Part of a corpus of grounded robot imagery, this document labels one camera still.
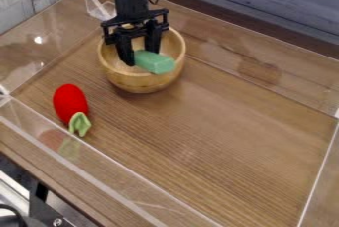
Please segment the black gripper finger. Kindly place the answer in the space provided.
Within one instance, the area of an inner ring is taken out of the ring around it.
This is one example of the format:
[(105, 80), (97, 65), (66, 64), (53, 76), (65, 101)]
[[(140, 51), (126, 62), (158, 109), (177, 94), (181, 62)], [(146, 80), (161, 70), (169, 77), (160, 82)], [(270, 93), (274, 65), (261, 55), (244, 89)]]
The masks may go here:
[(120, 60), (128, 66), (134, 66), (130, 38), (124, 35), (114, 36), (114, 46)]
[(149, 52), (158, 53), (161, 40), (161, 27), (149, 25), (146, 27), (146, 35), (144, 38), (144, 47)]

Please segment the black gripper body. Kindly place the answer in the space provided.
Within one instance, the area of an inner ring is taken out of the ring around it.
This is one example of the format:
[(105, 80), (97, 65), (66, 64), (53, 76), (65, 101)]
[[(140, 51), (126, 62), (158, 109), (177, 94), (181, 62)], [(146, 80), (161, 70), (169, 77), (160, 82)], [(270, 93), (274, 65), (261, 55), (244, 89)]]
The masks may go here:
[(169, 11), (148, 9), (148, 0), (114, 0), (116, 16), (101, 22), (104, 41), (114, 44), (114, 36), (124, 35), (138, 38), (146, 35), (146, 27), (158, 25), (161, 32), (169, 29), (166, 16)]

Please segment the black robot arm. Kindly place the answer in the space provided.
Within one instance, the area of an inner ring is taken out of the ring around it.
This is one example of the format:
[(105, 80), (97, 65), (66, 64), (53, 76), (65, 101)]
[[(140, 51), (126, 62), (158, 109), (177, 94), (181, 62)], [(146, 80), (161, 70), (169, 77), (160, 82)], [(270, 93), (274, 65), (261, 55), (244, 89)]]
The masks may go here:
[(158, 53), (161, 34), (169, 30), (165, 8), (148, 8), (149, 0), (114, 0), (116, 15), (102, 21), (104, 42), (114, 45), (120, 60), (128, 66), (134, 66), (132, 40), (144, 38), (144, 48)]

